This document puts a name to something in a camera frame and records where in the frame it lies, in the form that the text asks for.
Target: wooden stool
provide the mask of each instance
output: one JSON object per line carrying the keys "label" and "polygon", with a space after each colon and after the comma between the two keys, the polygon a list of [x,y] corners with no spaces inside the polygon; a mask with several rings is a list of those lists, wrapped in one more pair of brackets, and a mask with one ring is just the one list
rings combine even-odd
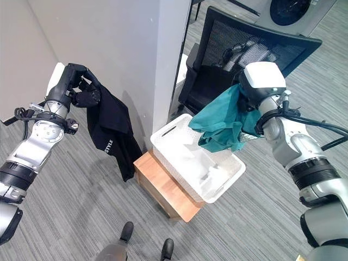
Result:
{"label": "wooden stool", "polygon": [[152,151],[134,162],[138,183],[162,206],[170,219],[189,222],[204,202],[196,202],[177,183]]}

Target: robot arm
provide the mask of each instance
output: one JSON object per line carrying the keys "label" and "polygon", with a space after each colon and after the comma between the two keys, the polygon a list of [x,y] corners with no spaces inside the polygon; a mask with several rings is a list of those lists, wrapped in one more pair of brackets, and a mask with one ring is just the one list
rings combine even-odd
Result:
{"label": "robot arm", "polygon": [[0,167],[0,245],[14,235],[23,212],[14,204],[22,203],[27,189],[51,155],[52,148],[64,133],[73,134],[78,123],[66,119],[70,103],[76,107],[91,107],[100,101],[100,82],[83,65],[58,63],[47,88],[45,107],[32,105],[39,113],[31,136],[23,140]]}
{"label": "robot arm", "polygon": [[346,260],[348,180],[338,175],[304,124],[281,114],[273,116],[289,110],[291,94],[276,64],[249,64],[239,80],[248,105],[262,115],[259,134],[264,134],[275,159],[290,173],[300,190],[300,201],[311,208],[300,218],[308,243],[316,247],[309,260]]}

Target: white wall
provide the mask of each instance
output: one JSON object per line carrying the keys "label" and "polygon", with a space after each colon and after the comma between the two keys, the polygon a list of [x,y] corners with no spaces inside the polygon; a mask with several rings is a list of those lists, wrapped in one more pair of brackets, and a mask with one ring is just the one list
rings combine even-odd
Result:
{"label": "white wall", "polygon": [[57,59],[26,0],[0,0],[0,120],[44,100]]}
{"label": "white wall", "polygon": [[160,1],[153,131],[166,124],[190,0]]}
{"label": "white wall", "polygon": [[89,67],[128,106],[135,138],[149,148],[153,126],[167,119],[190,1],[28,2],[59,60]]}

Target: silver robot arm segment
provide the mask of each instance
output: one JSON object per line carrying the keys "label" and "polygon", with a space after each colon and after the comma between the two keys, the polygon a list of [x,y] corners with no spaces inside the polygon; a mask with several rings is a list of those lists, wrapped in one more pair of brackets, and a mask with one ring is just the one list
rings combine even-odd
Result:
{"label": "silver robot arm segment", "polygon": [[[275,64],[249,64],[240,83],[250,106],[263,116],[282,108],[284,101],[289,104],[291,92]],[[304,124],[278,116],[262,129],[274,158],[299,188],[300,201],[310,207],[300,218],[308,243],[315,247],[308,260],[347,260],[348,180],[338,175]]]}

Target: mesh chair back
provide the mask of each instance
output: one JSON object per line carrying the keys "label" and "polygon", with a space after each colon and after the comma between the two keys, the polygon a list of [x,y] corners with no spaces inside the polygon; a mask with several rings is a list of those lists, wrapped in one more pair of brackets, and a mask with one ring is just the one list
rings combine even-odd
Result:
{"label": "mesh chair back", "polygon": [[195,67],[238,73],[249,63],[271,61],[286,77],[321,45],[321,40],[268,30],[209,7]]}

